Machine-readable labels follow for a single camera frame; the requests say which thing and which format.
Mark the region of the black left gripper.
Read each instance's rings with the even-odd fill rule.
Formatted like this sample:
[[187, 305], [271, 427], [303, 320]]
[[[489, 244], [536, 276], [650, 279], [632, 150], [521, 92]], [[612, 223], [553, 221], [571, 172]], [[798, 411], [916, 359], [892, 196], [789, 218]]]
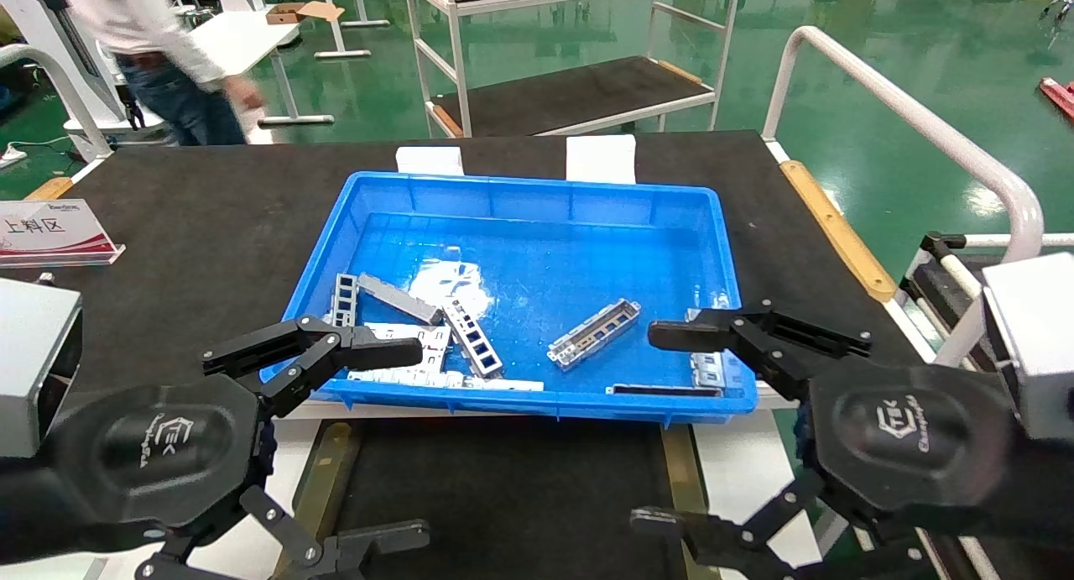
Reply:
[[[137, 579], [227, 579], [187, 560], [195, 543], [222, 537], [246, 514], [290, 560], [280, 579], [335, 579], [360, 572], [373, 554], [423, 548], [422, 520], [316, 541], [262, 489], [274, 454], [268, 415], [295, 411], [342, 369], [422, 359], [418, 338], [380, 339], [367, 327], [300, 316], [211, 347], [201, 357], [211, 377], [192, 385], [68, 398], [34, 456], [3, 459], [1, 554], [110, 553], [190, 538], [166, 541], [137, 566]], [[279, 363], [284, 369], [253, 392], [233, 380]]]

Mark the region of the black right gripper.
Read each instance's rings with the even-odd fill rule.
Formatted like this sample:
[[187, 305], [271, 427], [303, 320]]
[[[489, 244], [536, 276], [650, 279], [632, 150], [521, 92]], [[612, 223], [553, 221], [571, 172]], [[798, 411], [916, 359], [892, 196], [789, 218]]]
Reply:
[[[732, 352], [779, 396], [806, 400], [809, 462], [852, 521], [1071, 549], [1071, 443], [1030, 437], [998, 376], [839, 362], [810, 378], [789, 346], [869, 358], [871, 334], [822, 327], [771, 301], [652, 322], [648, 340], [666, 351]], [[648, 506], [632, 510], [630, 526], [682, 541], [695, 564], [748, 579], [913, 579], [908, 541], [801, 567], [778, 556], [771, 539], [824, 488], [795, 479], [742, 524]]]

